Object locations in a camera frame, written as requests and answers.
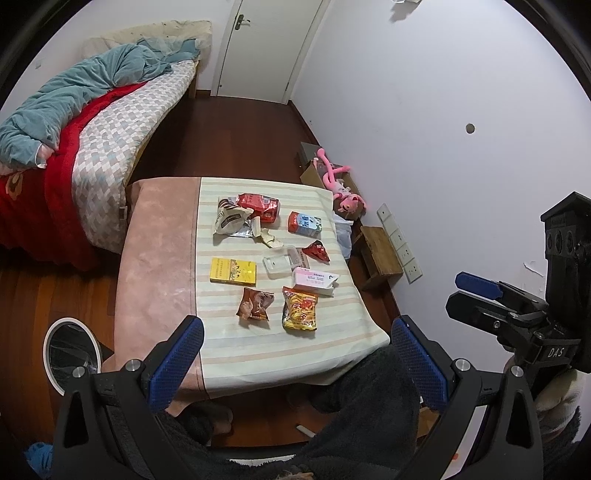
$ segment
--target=pink panther plush toy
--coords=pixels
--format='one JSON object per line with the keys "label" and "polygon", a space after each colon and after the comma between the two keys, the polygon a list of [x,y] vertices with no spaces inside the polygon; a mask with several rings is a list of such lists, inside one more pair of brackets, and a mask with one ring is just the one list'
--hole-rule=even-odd
{"label": "pink panther plush toy", "polygon": [[[345,188],[342,183],[339,183],[335,179],[335,173],[343,173],[351,170],[351,167],[344,166],[340,168],[333,168],[329,159],[326,158],[326,152],[324,148],[318,150],[317,155],[326,165],[326,173],[322,177],[322,182],[327,190],[333,193],[333,199],[340,199],[340,212],[354,212],[359,206],[359,202],[363,203],[364,207],[367,207],[365,201],[357,194],[351,193],[348,188]],[[314,167],[316,167],[318,158],[313,160]]]}

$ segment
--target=metal bolt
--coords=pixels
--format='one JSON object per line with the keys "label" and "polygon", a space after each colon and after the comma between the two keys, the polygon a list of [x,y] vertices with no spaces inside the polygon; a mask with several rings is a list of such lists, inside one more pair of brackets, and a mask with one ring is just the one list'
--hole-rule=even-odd
{"label": "metal bolt", "polygon": [[511,373],[516,377],[523,377],[523,369],[517,365],[513,365],[511,367]]}
{"label": "metal bolt", "polygon": [[84,367],[76,367],[74,370],[72,370],[72,376],[75,378],[80,378],[85,373],[86,373],[86,368],[84,368]]}
{"label": "metal bolt", "polygon": [[463,358],[459,358],[458,360],[456,360],[456,368],[460,372],[466,372],[466,371],[470,370],[471,367],[472,366],[468,360],[465,360]]}
{"label": "metal bolt", "polygon": [[141,364],[142,362],[140,360],[134,358],[133,360],[128,360],[128,362],[125,364],[125,369],[128,372],[135,372],[137,369],[140,368]]}

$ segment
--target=wall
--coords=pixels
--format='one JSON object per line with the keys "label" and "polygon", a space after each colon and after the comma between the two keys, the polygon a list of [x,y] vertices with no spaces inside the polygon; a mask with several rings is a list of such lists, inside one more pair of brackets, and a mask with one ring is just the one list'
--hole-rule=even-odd
{"label": "wall", "polygon": [[81,60],[82,42],[101,33],[164,20],[211,20],[213,48],[199,75],[210,90],[217,54],[233,0],[94,0],[70,19],[27,67],[0,109],[0,122],[49,78]]}
{"label": "wall", "polygon": [[540,214],[591,197],[591,105],[560,56],[503,0],[340,0],[293,101],[329,158],[352,165],[364,224],[386,202],[415,253],[424,276],[393,286],[400,310],[452,358],[501,370],[496,340],[444,306],[462,270],[540,294],[524,266],[546,271]]}

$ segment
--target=blue gripper pad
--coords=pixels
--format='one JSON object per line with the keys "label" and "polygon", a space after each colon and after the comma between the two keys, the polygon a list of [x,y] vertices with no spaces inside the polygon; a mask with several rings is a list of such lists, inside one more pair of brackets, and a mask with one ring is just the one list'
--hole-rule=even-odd
{"label": "blue gripper pad", "polygon": [[391,337],[425,405],[438,412],[445,411],[448,402],[447,380],[401,318],[394,320]]}
{"label": "blue gripper pad", "polygon": [[[203,346],[204,329],[201,319],[194,316],[187,317],[185,322],[188,323],[188,326],[169,347],[168,354],[156,367],[150,378],[147,395],[148,406],[154,413],[164,410],[170,405],[193,360]],[[171,342],[175,334],[176,332],[167,342]]]}
{"label": "blue gripper pad", "polygon": [[467,272],[456,275],[456,287],[489,300],[498,300],[503,296],[503,291],[497,282]]}

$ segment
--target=wooden stool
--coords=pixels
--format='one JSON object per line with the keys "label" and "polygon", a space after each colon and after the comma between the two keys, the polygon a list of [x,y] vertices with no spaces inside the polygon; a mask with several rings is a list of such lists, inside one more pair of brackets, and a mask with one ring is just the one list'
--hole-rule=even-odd
{"label": "wooden stool", "polygon": [[380,226],[361,226],[353,240],[352,251],[361,254],[369,271],[369,279],[361,286],[361,290],[375,288],[389,278],[402,274],[394,247]]}

